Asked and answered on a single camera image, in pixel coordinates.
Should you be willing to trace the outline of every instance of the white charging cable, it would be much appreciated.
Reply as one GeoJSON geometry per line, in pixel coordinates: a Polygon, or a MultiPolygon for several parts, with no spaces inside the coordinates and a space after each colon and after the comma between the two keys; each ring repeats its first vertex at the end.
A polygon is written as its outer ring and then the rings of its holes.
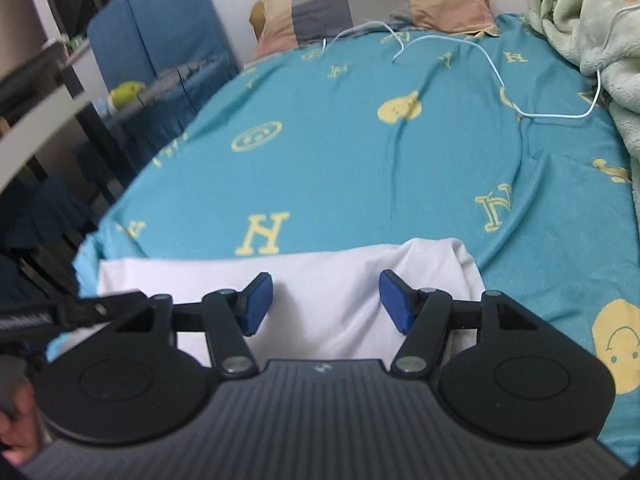
{"type": "Polygon", "coordinates": [[[359,30],[362,30],[363,28],[368,28],[371,25],[382,25],[383,27],[386,28],[386,30],[388,30],[394,38],[396,38],[396,41],[398,43],[400,43],[400,50],[398,51],[398,53],[396,54],[396,56],[398,56],[398,54],[400,54],[403,50],[404,50],[404,43],[402,42],[402,40],[400,39],[400,36],[398,36],[398,33],[396,31],[394,31],[391,27],[389,27],[389,25],[387,25],[385,22],[379,22],[378,20],[374,20],[373,22],[367,22],[367,23],[363,23],[361,25],[356,25],[355,27],[351,27],[351,28],[347,28],[346,30],[343,30],[342,32],[340,32],[335,38],[333,38],[329,44],[326,44],[326,39],[322,42],[322,53],[324,54],[324,51],[329,49],[329,47],[332,45],[332,43],[337,40],[338,38],[340,38],[341,36],[345,35],[345,34],[349,34],[350,32],[357,32],[359,30]]]}
{"type": "MultiPolygon", "coordinates": [[[[615,22],[615,20],[620,16],[620,14],[623,14],[624,12],[627,12],[628,10],[636,10],[636,9],[640,9],[640,4],[639,5],[634,5],[634,6],[629,6],[629,7],[624,7],[623,9],[618,10],[618,12],[616,12],[612,19],[611,19],[611,23],[609,25],[609,31],[607,32],[607,35],[605,37],[604,40],[604,45],[602,47],[602,50],[604,51],[609,43],[609,39],[611,37],[611,32],[613,31],[613,24],[615,22]]],[[[491,57],[489,56],[489,54],[487,53],[487,51],[482,48],[480,45],[478,45],[477,43],[473,43],[472,41],[468,41],[468,40],[460,40],[459,38],[450,38],[449,36],[422,36],[420,38],[416,38],[415,40],[409,42],[409,44],[407,45],[407,48],[409,48],[410,46],[412,46],[412,44],[414,43],[418,43],[419,41],[426,41],[426,40],[443,40],[443,41],[453,41],[455,43],[465,43],[465,44],[469,44],[475,48],[480,49],[480,51],[484,54],[484,56],[487,58],[489,64],[491,65],[491,68],[494,70],[494,73],[496,75],[496,77],[498,78],[498,81],[500,82],[500,85],[502,86],[502,88],[505,88],[505,84],[504,81],[502,79],[502,77],[500,76],[500,73],[498,72],[498,69],[495,67],[494,62],[491,60],[491,57]]],[[[404,52],[404,49],[402,49],[400,52],[398,52],[395,56],[393,56],[392,62],[394,62],[398,56],[400,56],[402,53],[404,52]]],[[[600,93],[602,92],[602,76],[600,75],[600,69],[596,70],[596,78],[598,79],[598,86],[596,88],[596,93],[593,97],[593,101],[591,102],[591,106],[589,107],[589,109],[580,115],[564,115],[564,114],[530,114],[527,112],[523,112],[520,107],[514,103],[511,102],[511,105],[513,105],[514,110],[517,111],[517,113],[519,113],[520,115],[522,115],[523,117],[529,117],[529,118],[551,118],[551,119],[584,119],[585,117],[588,117],[591,112],[593,112],[593,109],[596,107],[596,104],[598,103],[598,99],[600,98],[600,93]]]]}
{"type": "MultiPolygon", "coordinates": [[[[472,47],[478,48],[480,50],[480,52],[482,52],[484,54],[484,56],[486,57],[487,61],[491,65],[491,68],[494,69],[494,73],[495,73],[496,77],[498,78],[498,81],[500,82],[500,86],[502,88],[504,88],[506,86],[504,84],[504,80],[502,79],[502,76],[500,76],[500,72],[498,72],[498,69],[495,67],[494,62],[492,61],[492,59],[489,56],[489,54],[487,53],[487,51],[484,48],[482,48],[480,45],[478,45],[477,43],[473,43],[472,41],[467,41],[467,40],[459,40],[458,38],[450,38],[449,36],[421,36],[420,38],[416,38],[415,40],[411,41],[407,45],[407,48],[412,46],[412,44],[414,44],[414,43],[418,43],[419,41],[426,41],[426,40],[453,41],[455,43],[468,44],[468,45],[471,45],[472,47]]],[[[400,56],[400,54],[402,54],[402,51],[398,52],[395,56],[393,56],[392,62],[395,61],[398,58],[398,56],[400,56]]],[[[544,117],[544,118],[554,118],[554,119],[583,119],[583,118],[587,117],[591,112],[593,112],[593,109],[596,106],[598,98],[600,97],[600,91],[602,89],[602,84],[601,84],[601,81],[600,81],[600,70],[597,71],[597,76],[598,76],[598,89],[596,90],[596,95],[595,95],[595,97],[593,99],[593,102],[591,103],[591,107],[589,108],[589,110],[587,112],[581,114],[581,115],[529,114],[527,112],[523,112],[522,110],[520,110],[520,107],[516,103],[512,102],[511,104],[513,105],[513,108],[517,111],[517,113],[519,113],[520,115],[522,115],[524,117],[530,117],[530,118],[544,117]]]]}

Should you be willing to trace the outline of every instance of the yellow smiley face print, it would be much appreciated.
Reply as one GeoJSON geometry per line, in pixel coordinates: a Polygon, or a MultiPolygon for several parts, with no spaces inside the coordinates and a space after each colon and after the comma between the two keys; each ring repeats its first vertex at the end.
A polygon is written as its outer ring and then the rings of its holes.
{"type": "Polygon", "coordinates": [[[272,121],[254,126],[238,135],[231,142],[231,149],[235,152],[248,152],[269,142],[282,131],[282,123],[272,121]]]}
{"type": "Polygon", "coordinates": [[[418,101],[417,90],[404,97],[391,99],[378,108],[378,118],[388,124],[394,124],[400,118],[412,120],[421,113],[422,105],[418,101]]]}
{"type": "Polygon", "coordinates": [[[640,386],[640,308],[622,299],[612,301],[596,317],[591,333],[616,393],[627,394],[640,386]]]}

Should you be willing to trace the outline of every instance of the yellow letter print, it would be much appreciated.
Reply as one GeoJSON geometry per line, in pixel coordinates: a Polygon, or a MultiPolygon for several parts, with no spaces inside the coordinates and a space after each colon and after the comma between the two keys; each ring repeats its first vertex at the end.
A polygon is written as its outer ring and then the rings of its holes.
{"type": "Polygon", "coordinates": [[[398,119],[415,119],[422,113],[422,105],[418,101],[418,91],[414,90],[409,95],[391,99],[378,108],[378,118],[389,124],[398,122],[398,119]]]}
{"type": "Polygon", "coordinates": [[[280,252],[280,248],[276,246],[276,242],[278,241],[278,234],[280,234],[282,223],[289,219],[289,213],[286,211],[281,213],[271,213],[270,218],[272,225],[269,229],[264,225],[261,225],[261,222],[264,222],[267,219],[266,215],[249,216],[249,228],[244,235],[242,246],[236,249],[236,256],[251,256],[254,254],[252,242],[254,241],[255,235],[264,236],[267,239],[267,243],[262,247],[258,247],[258,253],[278,254],[280,252]]]}
{"type": "Polygon", "coordinates": [[[349,71],[348,63],[346,65],[341,65],[341,66],[331,65],[331,68],[329,69],[329,73],[326,76],[329,79],[336,79],[340,74],[343,74],[348,71],[349,71]]]}
{"type": "Polygon", "coordinates": [[[623,182],[631,182],[631,172],[625,168],[608,168],[607,161],[603,158],[597,158],[593,161],[593,167],[598,168],[602,173],[608,174],[612,182],[619,184],[623,182]]]}
{"type": "Polygon", "coordinates": [[[519,62],[519,63],[526,63],[527,60],[524,59],[524,56],[522,54],[516,54],[514,52],[507,52],[506,50],[502,51],[504,54],[504,57],[507,58],[507,62],[509,63],[514,63],[514,62],[519,62]]]}
{"type": "Polygon", "coordinates": [[[530,36],[536,35],[535,31],[533,30],[531,25],[529,25],[529,22],[527,21],[524,14],[519,15],[518,19],[520,20],[520,24],[522,25],[522,30],[524,30],[530,36]]]}
{"type": "Polygon", "coordinates": [[[132,240],[137,240],[142,232],[142,229],[146,229],[146,222],[132,220],[129,222],[128,227],[124,228],[120,224],[116,225],[116,229],[124,234],[126,234],[132,240]]]}
{"type": "Polygon", "coordinates": [[[153,165],[156,168],[162,168],[162,158],[170,158],[174,156],[174,153],[178,151],[178,148],[180,148],[182,141],[187,140],[188,138],[189,134],[184,132],[180,137],[169,142],[154,158],[151,159],[153,165]]]}
{"type": "Polygon", "coordinates": [[[411,41],[411,35],[406,30],[403,30],[401,32],[396,32],[395,34],[389,34],[388,36],[385,36],[380,40],[380,43],[385,44],[392,40],[397,41],[396,36],[400,39],[400,41],[402,41],[402,44],[407,45],[411,41]]]}
{"type": "Polygon", "coordinates": [[[318,59],[322,56],[322,50],[320,48],[314,48],[313,50],[309,50],[302,55],[302,59],[304,61],[312,61],[314,59],[318,59]]]}
{"type": "Polygon", "coordinates": [[[442,56],[440,56],[438,59],[441,59],[444,61],[444,66],[446,66],[447,68],[451,68],[452,57],[453,57],[453,54],[451,52],[447,52],[446,54],[443,54],[442,56]]]}
{"type": "Polygon", "coordinates": [[[488,195],[476,196],[476,203],[482,205],[484,212],[489,217],[489,221],[484,226],[484,230],[488,233],[496,232],[502,226],[500,215],[498,215],[498,206],[511,211],[511,186],[509,184],[500,184],[498,189],[505,193],[506,198],[493,196],[493,191],[488,195]]]}
{"type": "MultiPolygon", "coordinates": [[[[504,86],[500,87],[500,101],[502,101],[503,105],[506,105],[509,108],[513,108],[514,110],[516,109],[515,106],[513,106],[513,103],[507,99],[507,95],[505,94],[504,86]]],[[[518,122],[520,122],[522,120],[522,115],[517,110],[516,110],[516,119],[517,119],[518,122]]]]}

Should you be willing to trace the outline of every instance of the human hand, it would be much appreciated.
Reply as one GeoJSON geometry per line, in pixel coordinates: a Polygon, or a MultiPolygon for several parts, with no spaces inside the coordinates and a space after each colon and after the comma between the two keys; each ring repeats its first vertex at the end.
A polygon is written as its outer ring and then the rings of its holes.
{"type": "Polygon", "coordinates": [[[14,391],[14,406],[14,418],[0,412],[0,441],[11,447],[3,451],[2,456],[17,466],[36,453],[42,443],[35,391],[27,379],[14,391]]]}

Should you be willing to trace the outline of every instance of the plaid pillowcase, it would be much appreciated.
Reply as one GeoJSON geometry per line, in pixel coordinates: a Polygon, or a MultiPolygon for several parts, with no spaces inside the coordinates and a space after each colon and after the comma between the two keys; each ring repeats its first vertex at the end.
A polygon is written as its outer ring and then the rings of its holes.
{"type": "Polygon", "coordinates": [[[262,0],[264,31],[254,57],[334,38],[372,21],[395,30],[418,27],[450,33],[497,35],[484,0],[262,0]]]}

